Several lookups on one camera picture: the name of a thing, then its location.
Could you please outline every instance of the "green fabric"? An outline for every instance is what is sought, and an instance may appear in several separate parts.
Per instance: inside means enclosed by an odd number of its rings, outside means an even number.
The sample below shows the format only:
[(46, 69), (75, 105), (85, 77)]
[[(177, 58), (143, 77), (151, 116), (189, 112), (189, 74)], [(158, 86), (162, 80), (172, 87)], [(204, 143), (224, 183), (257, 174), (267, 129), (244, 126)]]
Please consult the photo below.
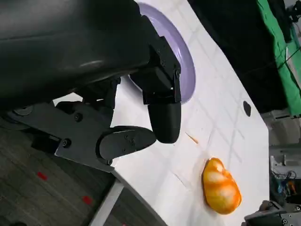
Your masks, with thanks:
[[(300, 115), (301, 114), (301, 96), (300, 89), (296, 85), (294, 79), (291, 78), (290, 70), (287, 64), (283, 64), (285, 61), (286, 47), (289, 49), (289, 53), (292, 55), (297, 49), (298, 46), (295, 41), (286, 44), (280, 26), (277, 22), (277, 19), (274, 17), (272, 11), (269, 8), (267, 0), (257, 0), (257, 4), (261, 11), (262, 18), (264, 23), (269, 30), (269, 32), (274, 36), (274, 55), (277, 67), (281, 66), (278, 69), (285, 96), (288, 103), (288, 109), (291, 115)], [(292, 57), (292, 61), (296, 68), (298, 76), (301, 78), (301, 52), (298, 51)]]

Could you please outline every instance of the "scratch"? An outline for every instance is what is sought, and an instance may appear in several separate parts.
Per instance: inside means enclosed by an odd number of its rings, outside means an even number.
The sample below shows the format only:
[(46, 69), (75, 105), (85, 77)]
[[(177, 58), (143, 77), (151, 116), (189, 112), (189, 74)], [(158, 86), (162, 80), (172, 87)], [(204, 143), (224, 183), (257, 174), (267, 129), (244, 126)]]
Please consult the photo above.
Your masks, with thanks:
[(178, 175), (176, 175), (174, 172), (172, 172), (172, 174), (174, 174), (174, 175), (179, 179), (179, 181), (184, 185), (184, 187), (186, 187), (187, 189), (190, 190), (189, 186), (186, 185), (186, 184), (181, 180), (181, 178), (180, 178)]
[(189, 138), (190, 138), (191, 140), (193, 140), (194, 143), (198, 144), (198, 140), (197, 140), (197, 139), (193, 138), (193, 137), (190, 136), (188, 133), (186, 133), (186, 135), (189, 136)]

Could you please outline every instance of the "metal leg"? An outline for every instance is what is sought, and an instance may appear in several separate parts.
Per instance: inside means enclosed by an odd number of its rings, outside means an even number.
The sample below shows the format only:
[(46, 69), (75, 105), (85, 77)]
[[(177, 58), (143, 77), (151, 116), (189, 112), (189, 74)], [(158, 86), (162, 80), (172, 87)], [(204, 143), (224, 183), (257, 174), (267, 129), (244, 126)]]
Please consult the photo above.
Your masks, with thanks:
[(123, 184), (116, 179), (89, 226), (104, 225), (123, 188)]

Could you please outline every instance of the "yellow fruit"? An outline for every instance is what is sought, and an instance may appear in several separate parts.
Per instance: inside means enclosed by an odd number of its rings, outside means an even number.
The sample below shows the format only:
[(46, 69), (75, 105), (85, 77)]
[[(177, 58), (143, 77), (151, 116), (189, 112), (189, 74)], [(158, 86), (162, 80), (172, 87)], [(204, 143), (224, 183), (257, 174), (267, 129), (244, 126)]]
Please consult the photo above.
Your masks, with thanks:
[(212, 158), (203, 171), (203, 185), (208, 205), (220, 214), (232, 213), (241, 203), (235, 180), (221, 160)]

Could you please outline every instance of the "black cable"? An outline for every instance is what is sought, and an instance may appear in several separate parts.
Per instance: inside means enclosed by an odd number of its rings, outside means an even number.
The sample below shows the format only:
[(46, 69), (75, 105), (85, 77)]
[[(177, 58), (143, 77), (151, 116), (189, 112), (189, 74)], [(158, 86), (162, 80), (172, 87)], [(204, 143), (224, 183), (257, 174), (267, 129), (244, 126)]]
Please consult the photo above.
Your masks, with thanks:
[(293, 55), (295, 55), (299, 50), (301, 49), (301, 47), (299, 47), (296, 51), (294, 51), (294, 53), (293, 54), (291, 54), (291, 56), (287, 59), (287, 60), (285, 60), (277, 69), (279, 69), (280, 67), (282, 67), (290, 58), (292, 58), (293, 57)]

